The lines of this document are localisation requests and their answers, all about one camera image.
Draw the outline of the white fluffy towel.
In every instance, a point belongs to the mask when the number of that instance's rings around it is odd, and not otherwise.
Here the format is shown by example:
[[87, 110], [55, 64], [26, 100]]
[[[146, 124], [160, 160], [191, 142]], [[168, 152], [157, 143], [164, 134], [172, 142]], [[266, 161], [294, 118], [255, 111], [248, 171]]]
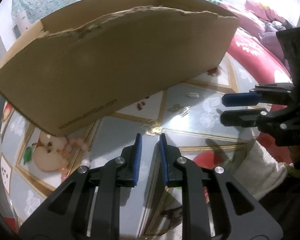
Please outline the white fluffy towel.
[[256, 200], [277, 188], [287, 175], [286, 165], [277, 162], [258, 141], [252, 144], [246, 158], [234, 172], [234, 178]]

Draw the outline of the pink floral bed quilt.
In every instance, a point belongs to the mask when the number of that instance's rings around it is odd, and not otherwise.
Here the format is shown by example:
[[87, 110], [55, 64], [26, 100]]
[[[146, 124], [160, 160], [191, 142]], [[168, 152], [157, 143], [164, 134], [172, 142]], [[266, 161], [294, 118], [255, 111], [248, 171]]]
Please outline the pink floral bed quilt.
[[239, 19], [239, 27], [230, 43], [228, 53], [259, 85], [291, 83], [288, 70], [259, 41], [259, 34], [265, 31], [265, 23], [249, 10], [236, 9], [225, 3], [219, 3], [219, 6], [234, 13]]

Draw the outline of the brown cardboard box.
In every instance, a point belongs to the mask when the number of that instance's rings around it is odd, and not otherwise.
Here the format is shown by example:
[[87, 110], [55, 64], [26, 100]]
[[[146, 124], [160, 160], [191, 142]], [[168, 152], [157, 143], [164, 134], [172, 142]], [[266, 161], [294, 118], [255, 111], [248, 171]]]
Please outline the brown cardboard box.
[[206, 0], [82, 0], [15, 41], [0, 61], [0, 94], [65, 136], [217, 67], [238, 25]]

